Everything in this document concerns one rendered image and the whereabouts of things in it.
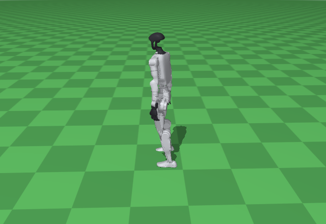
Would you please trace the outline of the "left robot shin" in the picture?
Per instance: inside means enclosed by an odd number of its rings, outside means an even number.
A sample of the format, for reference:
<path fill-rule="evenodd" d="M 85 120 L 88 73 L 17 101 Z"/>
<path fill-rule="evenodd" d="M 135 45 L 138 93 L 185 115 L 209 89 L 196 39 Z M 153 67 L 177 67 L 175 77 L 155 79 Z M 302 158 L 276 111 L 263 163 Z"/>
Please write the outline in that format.
<path fill-rule="evenodd" d="M 164 132 L 162 133 L 161 137 L 159 136 L 159 138 L 168 163 L 172 163 L 172 156 L 171 156 L 172 145 L 171 145 L 170 135 L 167 132 Z"/>

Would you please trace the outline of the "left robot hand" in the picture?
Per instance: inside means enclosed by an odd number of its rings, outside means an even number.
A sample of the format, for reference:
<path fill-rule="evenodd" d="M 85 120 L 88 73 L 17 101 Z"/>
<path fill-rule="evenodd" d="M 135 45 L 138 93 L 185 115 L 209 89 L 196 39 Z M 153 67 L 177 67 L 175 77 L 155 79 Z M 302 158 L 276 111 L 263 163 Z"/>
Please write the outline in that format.
<path fill-rule="evenodd" d="M 158 108 L 158 103 L 155 104 L 155 107 L 151 106 L 151 111 L 150 111 L 150 115 L 151 115 L 151 118 L 155 121 L 160 121 L 157 117 L 157 108 Z"/>

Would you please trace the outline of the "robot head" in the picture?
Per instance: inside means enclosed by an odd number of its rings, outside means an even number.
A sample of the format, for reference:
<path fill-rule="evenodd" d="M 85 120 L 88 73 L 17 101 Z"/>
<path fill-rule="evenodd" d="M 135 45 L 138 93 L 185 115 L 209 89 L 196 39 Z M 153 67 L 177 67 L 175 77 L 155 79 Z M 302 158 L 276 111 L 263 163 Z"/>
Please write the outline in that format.
<path fill-rule="evenodd" d="M 165 54 L 166 53 L 163 51 L 162 47 L 157 46 L 157 43 L 159 43 L 163 39 L 165 39 L 165 37 L 162 33 L 153 33 L 152 35 L 149 36 L 149 40 L 151 41 L 152 49 L 156 50 L 156 52 L 158 52 L 157 54 Z M 153 45 L 153 42 L 155 42 L 155 46 Z"/>

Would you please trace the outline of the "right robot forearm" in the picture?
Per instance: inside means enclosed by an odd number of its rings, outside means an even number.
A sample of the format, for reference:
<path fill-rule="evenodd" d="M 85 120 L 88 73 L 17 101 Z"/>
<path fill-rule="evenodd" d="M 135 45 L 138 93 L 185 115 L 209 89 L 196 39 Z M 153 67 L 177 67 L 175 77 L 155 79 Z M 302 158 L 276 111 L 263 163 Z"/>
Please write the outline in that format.
<path fill-rule="evenodd" d="M 168 86 L 168 89 L 171 91 L 171 87 L 172 87 L 172 74 L 171 74 L 171 81 L 166 86 Z"/>

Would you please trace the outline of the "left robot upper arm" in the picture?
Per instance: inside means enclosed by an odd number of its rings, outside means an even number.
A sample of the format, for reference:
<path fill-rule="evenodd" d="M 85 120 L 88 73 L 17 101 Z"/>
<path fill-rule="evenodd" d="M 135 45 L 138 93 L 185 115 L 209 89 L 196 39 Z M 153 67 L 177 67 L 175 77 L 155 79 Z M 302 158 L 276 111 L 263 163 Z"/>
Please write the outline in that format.
<path fill-rule="evenodd" d="M 153 58 L 151 58 L 149 60 L 149 67 L 150 67 L 150 71 L 151 71 L 151 76 L 153 77 L 153 80 L 157 82 L 157 85 L 159 84 L 158 65 L 159 65 L 158 57 L 153 57 Z"/>

